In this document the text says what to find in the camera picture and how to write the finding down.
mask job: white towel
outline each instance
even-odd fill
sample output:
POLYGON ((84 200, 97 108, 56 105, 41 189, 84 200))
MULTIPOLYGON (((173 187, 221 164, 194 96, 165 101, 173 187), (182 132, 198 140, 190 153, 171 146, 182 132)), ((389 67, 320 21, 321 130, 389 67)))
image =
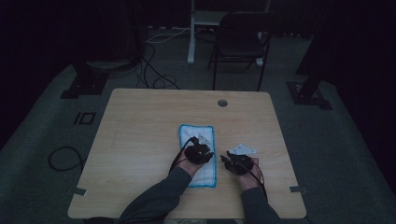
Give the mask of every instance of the white towel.
POLYGON ((217 182, 217 162, 215 148, 215 132, 212 126, 194 126, 182 124, 179 128, 180 148, 193 136, 199 139, 200 144, 206 144, 211 152, 214 153, 212 159, 195 174, 189 184, 192 188, 210 187, 214 188, 217 182))

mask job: human arm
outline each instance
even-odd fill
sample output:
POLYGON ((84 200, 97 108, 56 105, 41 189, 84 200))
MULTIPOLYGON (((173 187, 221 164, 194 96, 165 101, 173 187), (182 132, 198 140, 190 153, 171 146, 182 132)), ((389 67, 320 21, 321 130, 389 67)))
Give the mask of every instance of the human arm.
POLYGON ((139 223, 145 220, 152 220, 150 223, 163 223, 166 215, 177 207, 180 195, 195 173, 203 166, 186 160, 183 152, 180 153, 178 161, 168 177, 147 189, 127 206, 119 218, 119 223, 139 223))
MULTIPOLYGON (((250 172, 260 179, 262 174, 259 169, 259 159, 252 158, 252 160, 256 165, 250 172)), ((237 180, 243 191, 241 198, 247 224, 281 223, 280 217, 265 198, 259 182, 250 173, 239 175, 237 180)))

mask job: white object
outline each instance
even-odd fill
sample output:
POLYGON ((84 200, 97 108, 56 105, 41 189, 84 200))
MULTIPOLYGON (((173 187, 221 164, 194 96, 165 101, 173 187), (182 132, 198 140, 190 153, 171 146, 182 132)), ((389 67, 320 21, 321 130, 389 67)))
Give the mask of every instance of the white object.
POLYGON ((239 155, 255 154, 256 150, 251 147, 247 147, 242 144, 239 144, 237 147, 231 149, 229 152, 231 154, 239 156, 239 155))

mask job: metal bracket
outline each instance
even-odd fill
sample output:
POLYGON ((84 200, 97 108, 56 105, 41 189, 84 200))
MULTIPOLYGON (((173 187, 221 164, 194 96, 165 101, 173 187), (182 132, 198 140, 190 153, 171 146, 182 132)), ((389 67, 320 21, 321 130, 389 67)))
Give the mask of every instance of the metal bracket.
POLYGON ((229 152, 231 154, 239 156, 239 155, 255 154, 256 150, 251 147, 247 147, 242 144, 239 144, 237 147, 231 149, 229 152))
POLYGON ((301 194, 306 194, 308 191, 306 190, 306 188, 302 188, 300 186, 292 186, 289 187, 290 188, 290 192, 301 192, 301 194))
POLYGON ((85 194, 87 193, 87 190, 86 189, 79 189, 79 188, 75 187, 75 188, 68 189, 67 193, 68 194, 77 194, 77 195, 80 195, 80 196, 85 196, 85 194))

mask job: table leg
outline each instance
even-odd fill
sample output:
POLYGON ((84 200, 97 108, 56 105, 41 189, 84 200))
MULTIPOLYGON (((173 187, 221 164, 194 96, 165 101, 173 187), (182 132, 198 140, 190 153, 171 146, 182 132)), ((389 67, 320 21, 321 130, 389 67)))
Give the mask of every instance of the table leg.
POLYGON ((195 0, 191 0, 191 25, 190 25, 190 46, 187 58, 188 64, 194 64, 195 56, 195 0))

